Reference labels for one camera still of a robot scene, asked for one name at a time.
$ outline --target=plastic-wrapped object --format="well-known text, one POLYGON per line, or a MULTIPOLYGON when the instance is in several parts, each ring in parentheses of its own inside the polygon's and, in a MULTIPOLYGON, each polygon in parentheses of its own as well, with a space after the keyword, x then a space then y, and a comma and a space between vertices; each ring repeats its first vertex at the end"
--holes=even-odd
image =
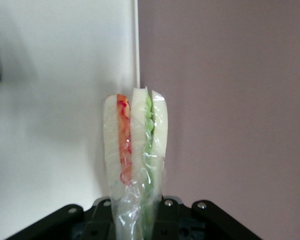
POLYGON ((104 157, 117 240, 148 240, 162 197, 167 147, 165 99, 133 90, 131 106, 120 94, 105 101, 104 157))

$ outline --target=mauve wall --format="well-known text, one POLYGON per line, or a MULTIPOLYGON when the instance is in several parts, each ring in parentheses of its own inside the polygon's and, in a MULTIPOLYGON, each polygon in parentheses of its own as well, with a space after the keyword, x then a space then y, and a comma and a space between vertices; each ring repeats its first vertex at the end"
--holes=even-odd
POLYGON ((140 0, 139 31, 169 111, 164 193, 300 240, 300 0, 140 0))

